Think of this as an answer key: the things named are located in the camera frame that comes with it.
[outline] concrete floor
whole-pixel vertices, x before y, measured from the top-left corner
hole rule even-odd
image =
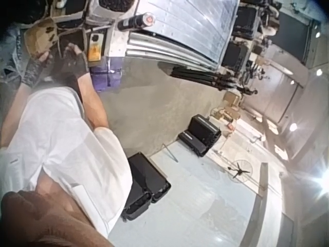
[[[176,140],[193,115],[206,116],[223,99],[225,91],[169,77],[159,67],[163,63],[127,58],[120,88],[100,93],[127,156],[159,151]]]

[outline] black fingerless glove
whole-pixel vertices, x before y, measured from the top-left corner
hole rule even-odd
[[[37,84],[42,70],[43,63],[38,59],[30,58],[26,66],[25,74],[22,78],[22,83],[33,88]]]
[[[86,55],[83,52],[76,55],[73,51],[67,50],[65,53],[63,70],[73,73],[77,79],[89,73]]]

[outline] hand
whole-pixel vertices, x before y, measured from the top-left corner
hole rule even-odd
[[[49,51],[38,55],[36,58],[30,58],[26,66],[22,83],[33,88],[37,84],[43,68],[49,64],[51,59],[52,55],[49,54]]]
[[[89,73],[87,57],[77,45],[69,43],[64,51],[64,59],[63,69],[73,73],[77,79]]]

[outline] black equipment case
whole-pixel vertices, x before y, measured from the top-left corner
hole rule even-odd
[[[242,69],[247,54],[247,46],[230,41],[222,61],[222,66],[238,73]]]
[[[232,35],[253,40],[256,36],[260,20],[258,7],[240,6],[237,10],[237,18],[234,23]]]
[[[152,202],[160,200],[171,188],[166,178],[141,152],[129,158],[130,168],[136,182],[152,194]]]
[[[145,191],[133,178],[133,186],[122,211],[124,220],[134,220],[145,212],[152,202],[152,194]]]
[[[121,216],[134,220],[149,208],[151,202],[159,201],[169,191],[171,184],[141,152],[128,158],[128,162],[133,186]]]
[[[181,132],[178,138],[185,143],[192,151],[199,157],[205,156],[207,153],[207,147],[201,141],[199,141],[188,130]]]
[[[200,114],[192,117],[188,131],[207,147],[207,151],[218,141],[222,133]]]

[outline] black cylinder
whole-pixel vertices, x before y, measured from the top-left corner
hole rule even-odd
[[[145,13],[119,21],[118,29],[120,31],[138,30],[153,26],[154,22],[155,16],[151,13]]]

